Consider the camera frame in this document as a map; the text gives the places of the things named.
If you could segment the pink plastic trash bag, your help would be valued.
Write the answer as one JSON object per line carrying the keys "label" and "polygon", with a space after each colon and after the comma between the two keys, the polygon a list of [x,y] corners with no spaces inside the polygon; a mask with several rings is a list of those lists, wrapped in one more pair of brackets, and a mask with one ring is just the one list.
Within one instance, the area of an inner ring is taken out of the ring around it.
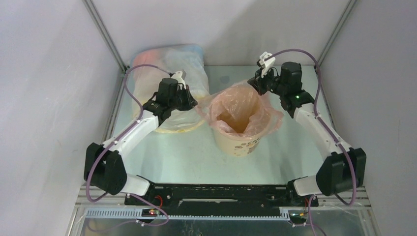
{"label": "pink plastic trash bag", "polygon": [[274,132],[284,118],[269,96],[259,95],[246,80],[201,99],[195,110],[213,130],[242,138]]}

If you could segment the cream round trash bin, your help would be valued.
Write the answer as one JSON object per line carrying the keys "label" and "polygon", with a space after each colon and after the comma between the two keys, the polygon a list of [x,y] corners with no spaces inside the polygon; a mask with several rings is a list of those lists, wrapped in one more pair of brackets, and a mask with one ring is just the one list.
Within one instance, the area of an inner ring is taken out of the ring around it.
{"label": "cream round trash bin", "polygon": [[242,138],[221,134],[216,130],[213,131],[218,147],[226,154],[236,157],[243,157],[253,152],[262,138],[259,134],[252,138]]}

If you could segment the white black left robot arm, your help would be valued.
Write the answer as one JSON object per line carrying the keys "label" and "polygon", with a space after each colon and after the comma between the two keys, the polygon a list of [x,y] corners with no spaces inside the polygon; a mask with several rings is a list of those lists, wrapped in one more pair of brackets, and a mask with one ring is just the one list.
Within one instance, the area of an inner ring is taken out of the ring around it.
{"label": "white black left robot arm", "polygon": [[172,111],[189,111],[196,105],[197,101],[184,79],[177,75],[163,78],[158,91],[143,105],[138,117],[102,144],[91,143],[88,146],[84,172],[87,184],[111,195],[136,194],[144,205],[153,203],[155,191],[150,188],[150,181],[127,173],[125,162],[139,142],[162,125]]}

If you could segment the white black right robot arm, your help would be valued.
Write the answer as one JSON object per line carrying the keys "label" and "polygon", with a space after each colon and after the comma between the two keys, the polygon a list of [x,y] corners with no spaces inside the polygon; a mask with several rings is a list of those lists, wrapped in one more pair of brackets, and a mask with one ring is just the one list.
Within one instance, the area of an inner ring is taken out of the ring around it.
{"label": "white black right robot arm", "polygon": [[281,107],[313,138],[323,163],[314,176],[294,180],[286,192],[288,203],[300,205],[306,195],[331,196],[361,187],[364,179],[366,153],[353,148],[331,127],[326,125],[319,112],[314,110],[315,100],[302,88],[301,65],[285,62],[280,74],[272,65],[257,62],[259,69],[248,83],[259,95],[267,92],[279,96]]}

